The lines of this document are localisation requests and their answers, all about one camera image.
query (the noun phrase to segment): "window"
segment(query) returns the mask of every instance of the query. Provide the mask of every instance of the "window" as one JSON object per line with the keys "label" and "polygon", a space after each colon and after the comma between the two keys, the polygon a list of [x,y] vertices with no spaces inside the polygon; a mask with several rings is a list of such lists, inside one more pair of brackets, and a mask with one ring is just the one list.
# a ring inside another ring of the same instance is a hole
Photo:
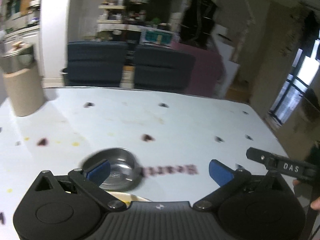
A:
{"label": "window", "polygon": [[319,69],[320,62],[316,60],[319,44],[320,35],[315,41],[311,57],[307,57],[302,49],[297,52],[291,71],[269,111],[269,114],[280,124],[288,120]]}

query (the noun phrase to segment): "pink cloth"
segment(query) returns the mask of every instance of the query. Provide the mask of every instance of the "pink cloth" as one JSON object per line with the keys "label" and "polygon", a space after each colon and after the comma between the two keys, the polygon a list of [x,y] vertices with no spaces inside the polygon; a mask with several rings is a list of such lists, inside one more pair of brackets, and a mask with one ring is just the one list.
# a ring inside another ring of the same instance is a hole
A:
{"label": "pink cloth", "polygon": [[218,50],[204,50],[176,42],[172,42],[171,48],[196,58],[185,93],[211,98],[217,81],[224,73],[224,65]]}

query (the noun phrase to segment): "stainless steel bowl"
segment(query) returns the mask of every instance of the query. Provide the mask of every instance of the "stainless steel bowl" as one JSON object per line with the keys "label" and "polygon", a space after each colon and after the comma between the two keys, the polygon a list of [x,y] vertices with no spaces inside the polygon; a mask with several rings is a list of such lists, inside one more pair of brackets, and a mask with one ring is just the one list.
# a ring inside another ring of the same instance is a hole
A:
{"label": "stainless steel bowl", "polygon": [[111,172],[101,184],[101,188],[124,191],[136,187],[141,181],[141,167],[133,154],[123,148],[112,148],[95,153],[83,163],[82,169],[85,170],[102,159],[109,160]]}

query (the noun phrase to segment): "white tabletop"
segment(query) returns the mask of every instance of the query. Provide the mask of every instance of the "white tabletop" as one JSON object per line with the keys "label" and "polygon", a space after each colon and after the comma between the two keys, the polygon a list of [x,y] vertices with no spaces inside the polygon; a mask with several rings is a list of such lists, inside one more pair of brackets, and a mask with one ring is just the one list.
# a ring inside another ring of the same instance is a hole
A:
{"label": "white tabletop", "polygon": [[[286,156],[276,137],[245,104],[106,88],[49,88],[45,93],[49,101],[30,116],[16,117],[8,99],[0,107],[0,213],[6,219],[5,225],[0,224],[1,239],[19,239],[12,216],[41,170],[65,175],[102,149],[126,148],[143,167],[196,165],[196,175],[149,176],[130,191],[153,201],[191,204],[218,188],[209,176],[210,160],[232,169],[239,164],[252,174],[264,175],[263,165],[247,160],[249,147]],[[85,108],[87,102],[94,106]],[[145,142],[143,134],[155,140]],[[217,142],[216,136],[224,142]],[[41,138],[48,140],[47,146],[37,146]],[[284,178],[292,185],[292,178]]]}

